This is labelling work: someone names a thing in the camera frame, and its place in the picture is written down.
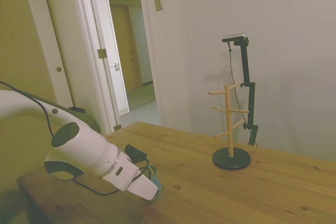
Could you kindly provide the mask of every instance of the wooden tabletop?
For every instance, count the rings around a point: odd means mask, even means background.
[[[152,205],[129,192],[101,197],[41,168],[19,185],[52,223],[336,223],[334,163],[237,144],[250,153],[251,165],[221,170],[212,154],[225,141],[145,123],[114,132],[108,140],[148,154],[164,185],[161,197]],[[83,180],[100,191],[114,190],[93,176]]]

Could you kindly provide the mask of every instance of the black cable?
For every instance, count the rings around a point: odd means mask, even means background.
[[[231,71],[231,77],[232,77],[232,82],[233,82],[233,85],[235,84],[235,78],[233,77],[233,71],[232,71],[232,56],[231,56],[231,52],[232,52],[232,49],[231,49],[231,46],[230,46],[230,42],[227,43],[228,46],[229,46],[229,53],[230,53],[230,71]],[[236,101],[237,101],[237,104],[238,104],[238,108],[239,110],[241,110],[241,107],[240,107],[240,104],[239,104],[239,101],[238,101],[238,96],[237,96],[237,90],[236,90],[236,87],[235,87],[235,96],[236,96]],[[244,113],[242,113],[242,116],[244,118],[244,121],[245,121],[245,124],[247,124],[247,121],[246,121],[246,118],[245,118],[245,115]]]
[[[43,109],[43,111],[44,111],[44,113],[45,113],[45,115],[46,115],[46,118],[47,118],[47,123],[48,123],[49,131],[50,131],[51,135],[54,136],[53,131],[52,131],[52,129],[51,129],[51,125],[50,125],[50,120],[49,120],[48,112],[47,112],[46,108],[45,108],[39,101],[37,101],[35,98],[29,96],[28,94],[25,94],[25,93],[22,92],[21,90],[19,90],[19,89],[17,89],[17,88],[14,88],[12,85],[9,85],[9,84],[6,83],[6,82],[0,81],[0,84],[3,84],[3,85],[5,85],[5,86],[11,88],[13,91],[15,91],[15,92],[17,92],[17,93],[19,93],[19,94],[25,96],[26,98],[29,98],[29,99],[31,99],[32,101],[36,102],[36,103]]]
[[[151,172],[151,170],[148,168],[148,166],[149,166],[149,160],[146,159],[145,161],[146,161],[146,166],[139,168],[139,170],[143,170],[143,171],[142,171],[138,176],[136,176],[134,179],[132,179],[132,182],[134,182],[134,181],[136,181],[138,178],[140,178],[141,175],[143,175],[143,174],[145,173],[146,170],[148,170],[148,172],[149,172],[149,176],[148,176],[148,178],[151,179],[151,177],[152,177],[152,172]],[[117,190],[114,190],[114,191],[112,191],[112,192],[110,192],[110,193],[104,194],[104,193],[100,193],[100,192],[98,192],[98,191],[92,189],[91,187],[89,187],[89,186],[87,186],[87,185],[82,184],[81,182],[78,182],[78,181],[75,180],[75,179],[73,179],[72,181],[73,181],[75,184],[77,184],[77,185],[79,185],[79,186],[81,186],[81,187],[84,187],[85,189],[88,189],[89,191],[91,191],[91,192],[93,192],[93,193],[95,193],[95,194],[98,194],[98,195],[100,195],[100,196],[110,196],[110,195],[115,194],[115,193],[117,193],[117,192],[120,191],[119,189],[117,189]]]

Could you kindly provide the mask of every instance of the door frame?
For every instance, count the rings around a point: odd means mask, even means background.
[[[91,5],[93,5],[93,10],[95,11],[95,17],[99,19],[99,15],[98,15],[98,8],[97,5],[95,4],[95,2],[92,2],[91,0],[84,0],[87,3],[89,2]],[[142,5],[142,12],[143,12],[143,17],[144,17],[144,25],[145,25],[145,31],[146,31],[146,37],[147,37],[147,43],[148,43],[148,51],[149,51],[149,57],[150,57],[150,63],[151,63],[151,70],[152,70],[152,77],[153,77],[153,84],[154,84],[154,92],[155,92],[155,99],[156,99],[156,106],[158,108],[158,114],[159,114],[159,119],[160,119],[160,125],[164,126],[164,120],[163,120],[163,110],[162,110],[162,106],[161,106],[161,92],[160,92],[160,84],[159,84],[159,79],[158,79],[158,74],[157,74],[157,67],[156,67],[156,63],[155,63],[155,52],[154,52],[154,45],[153,45],[153,35],[152,35],[152,30],[151,30],[151,25],[150,25],[150,17],[149,17],[149,10],[148,10],[148,0],[141,0],[141,5]],[[117,45],[117,40],[116,40],[116,35],[114,32],[114,26],[113,26],[113,20],[112,20],[112,14],[111,14],[111,8],[109,5],[109,1],[107,0],[107,5],[108,5],[108,10],[109,10],[109,15],[110,15],[110,21],[111,21],[111,27],[112,27],[112,31],[114,34],[114,43],[116,45],[116,48],[118,48]],[[97,26],[97,32],[100,38],[100,43],[101,43],[101,47],[104,48],[104,42],[103,42],[103,34],[102,34],[102,30],[101,27]],[[87,35],[86,36],[87,39],[91,39],[92,37],[91,35]],[[117,50],[117,56],[118,56],[118,61],[120,62],[120,56],[119,56],[119,52]],[[124,85],[124,80],[122,78],[122,83],[123,83],[123,88],[124,88],[124,92],[125,92],[125,97],[126,96],[126,89],[125,89],[125,85]],[[112,78],[111,76],[109,77],[109,84],[112,84]],[[107,85],[105,83],[102,83],[103,88],[107,88]],[[114,101],[115,104],[117,104],[116,102],[116,96],[114,95]],[[114,112],[117,114],[117,117],[119,117],[119,111],[118,111],[118,107],[113,105],[114,108],[116,108],[116,110],[114,110]]]
[[[88,47],[88,60],[91,62],[93,69],[92,77],[97,89],[98,100],[94,101],[97,103],[95,106],[100,108],[104,134],[110,134],[119,128],[121,120],[108,60],[107,58],[99,59],[97,51],[97,49],[105,48],[104,44],[99,40],[99,33],[102,33],[101,27],[96,25],[95,6],[91,0],[77,0],[77,7],[83,27],[83,35]]]

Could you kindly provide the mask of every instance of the metal bracket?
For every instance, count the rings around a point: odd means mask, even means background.
[[[107,58],[107,52],[106,52],[105,48],[98,49],[97,52],[98,52],[98,58],[99,59],[105,59],[105,58]]]
[[[121,129],[121,124],[117,124],[115,127],[114,127],[114,131],[117,131],[117,130],[120,130]]]

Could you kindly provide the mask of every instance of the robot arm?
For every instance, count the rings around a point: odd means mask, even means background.
[[[158,186],[143,174],[134,179],[141,174],[138,167],[126,153],[99,134],[100,127],[92,117],[22,93],[37,100],[48,116],[62,125],[52,137],[45,160],[50,175],[72,180],[83,173],[93,173],[121,191],[128,190],[146,200],[154,198]],[[12,90],[0,90],[0,101],[0,119],[15,114],[44,115],[36,102]]]

